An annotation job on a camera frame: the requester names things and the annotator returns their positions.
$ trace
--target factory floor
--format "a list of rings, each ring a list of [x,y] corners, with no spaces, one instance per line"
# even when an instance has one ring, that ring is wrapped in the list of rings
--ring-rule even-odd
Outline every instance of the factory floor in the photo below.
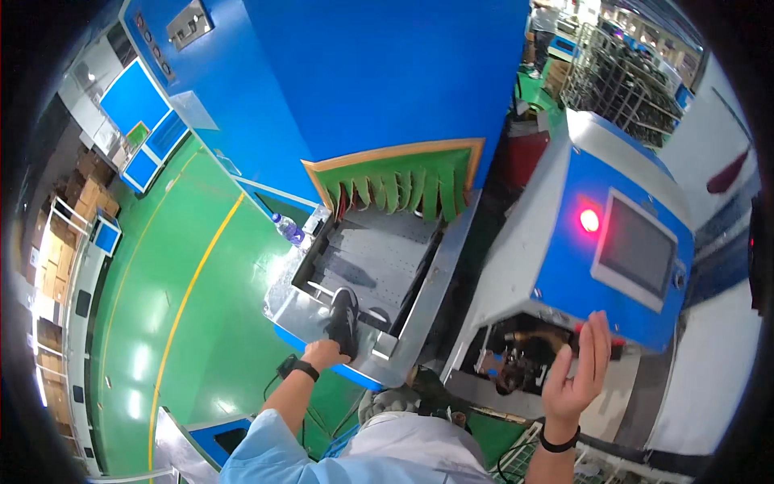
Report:
[[[292,351],[261,313],[289,243],[193,136],[144,198],[117,192],[124,235],[98,301],[87,389],[94,445],[111,475],[149,467],[158,406],[181,424],[260,410]],[[322,375],[311,405],[324,429],[307,422],[311,455],[361,391]],[[523,430],[481,415],[469,424],[488,465]]]

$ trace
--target yellow floor line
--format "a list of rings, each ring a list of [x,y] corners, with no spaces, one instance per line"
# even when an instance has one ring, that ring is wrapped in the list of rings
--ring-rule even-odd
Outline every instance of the yellow floor line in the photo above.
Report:
[[[196,279],[199,278],[199,273],[201,272],[201,268],[204,267],[204,263],[207,261],[207,258],[210,256],[210,252],[212,252],[212,248],[215,246],[215,242],[221,237],[221,234],[223,233],[223,229],[226,228],[226,225],[228,224],[228,221],[231,220],[231,217],[234,216],[234,213],[237,211],[237,208],[239,207],[239,204],[241,201],[245,198],[245,194],[242,193],[239,195],[239,198],[237,199],[236,203],[233,207],[231,207],[231,210],[228,212],[228,215],[226,215],[226,218],[223,219],[223,222],[221,223],[221,226],[217,228],[217,232],[215,232],[215,235],[213,236],[212,240],[210,240],[210,245],[207,246],[207,250],[204,251],[204,255],[201,257],[201,260],[199,261],[199,266],[196,268],[196,272],[193,273],[193,277],[191,277],[191,281],[188,283],[188,289],[186,289],[186,293],[183,296],[183,300],[180,302],[180,308],[177,310],[177,315],[175,316],[175,321],[172,323],[172,329],[170,329],[170,336],[166,340],[166,347],[164,348],[164,354],[161,357],[161,365],[159,365],[159,375],[156,377],[156,385],[153,387],[153,403],[150,408],[150,426],[148,428],[148,470],[153,470],[153,425],[156,423],[156,404],[159,400],[159,387],[161,387],[161,378],[164,374],[164,365],[166,364],[166,357],[170,353],[170,347],[172,346],[172,338],[175,337],[175,330],[177,329],[177,324],[180,322],[180,316],[183,315],[183,310],[186,307],[186,303],[188,302],[188,297],[191,294],[191,290],[194,288],[194,284],[196,284]]]
[[[177,183],[177,179],[180,178],[180,175],[183,174],[183,171],[186,169],[186,166],[188,166],[188,163],[191,162],[191,160],[194,159],[196,155],[201,152],[201,148],[197,149],[196,152],[191,155],[191,158],[186,161],[186,164],[183,165],[183,169],[180,170],[180,172],[175,177],[174,181],[172,182],[172,186],[174,187]],[[118,291],[115,293],[115,299],[113,300],[113,311],[110,313],[110,319],[108,319],[108,330],[104,334],[104,345],[102,348],[102,357],[100,358],[100,367],[99,367],[99,388],[102,389],[102,386],[104,385],[104,361],[106,360],[105,356],[108,354],[108,342],[110,341],[110,328],[113,326],[113,318],[115,317],[115,308],[118,307],[118,299],[121,296],[121,290],[124,288],[124,282],[126,281],[126,275],[129,274],[129,268],[132,266],[132,261],[135,259],[135,255],[137,254],[137,249],[140,248],[140,245],[142,244],[142,239],[145,238],[145,234],[148,231],[148,227],[150,227],[151,222],[153,221],[154,217],[156,216],[156,212],[159,211],[159,208],[161,208],[161,204],[164,203],[164,200],[166,199],[166,196],[170,194],[170,190],[164,193],[164,196],[161,197],[161,200],[159,200],[159,204],[156,205],[156,209],[153,210],[153,213],[150,215],[150,218],[148,219],[148,223],[146,223],[145,228],[140,233],[140,238],[137,239],[137,245],[135,245],[135,250],[132,252],[132,256],[129,257],[129,262],[126,264],[126,270],[124,271],[124,275],[121,278],[121,282],[118,284]]]

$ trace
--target worker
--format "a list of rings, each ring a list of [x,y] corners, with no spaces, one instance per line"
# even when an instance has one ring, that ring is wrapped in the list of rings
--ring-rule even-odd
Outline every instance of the worker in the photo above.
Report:
[[[529,73],[529,77],[540,79],[548,61],[548,46],[557,34],[559,9],[552,5],[551,0],[533,0],[532,3],[535,5],[530,20],[531,30],[535,34],[535,69]]]
[[[604,312],[592,313],[580,331],[574,378],[573,353],[557,353],[543,387],[546,423],[527,470],[527,484],[570,484],[574,442],[581,412],[599,395],[610,359],[611,336]],[[339,344],[306,346],[303,362],[266,400],[247,436],[221,470],[224,484],[274,482],[350,484],[361,482],[490,483],[481,449],[450,421],[410,412],[383,412],[366,421],[338,458],[312,462],[294,437],[320,373],[349,362]]]

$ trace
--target black sneaker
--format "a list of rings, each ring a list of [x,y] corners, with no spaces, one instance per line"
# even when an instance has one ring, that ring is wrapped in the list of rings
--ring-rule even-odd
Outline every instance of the black sneaker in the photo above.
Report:
[[[341,347],[341,354],[355,359],[358,355],[358,297],[349,287],[339,287],[330,303],[330,321],[325,326],[328,338]]]

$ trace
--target water bottle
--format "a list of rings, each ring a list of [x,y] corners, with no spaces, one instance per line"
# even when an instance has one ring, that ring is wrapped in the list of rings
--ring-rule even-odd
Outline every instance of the water bottle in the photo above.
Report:
[[[280,214],[272,214],[272,221],[277,227],[277,232],[293,245],[301,246],[303,242],[303,230],[289,217]]]

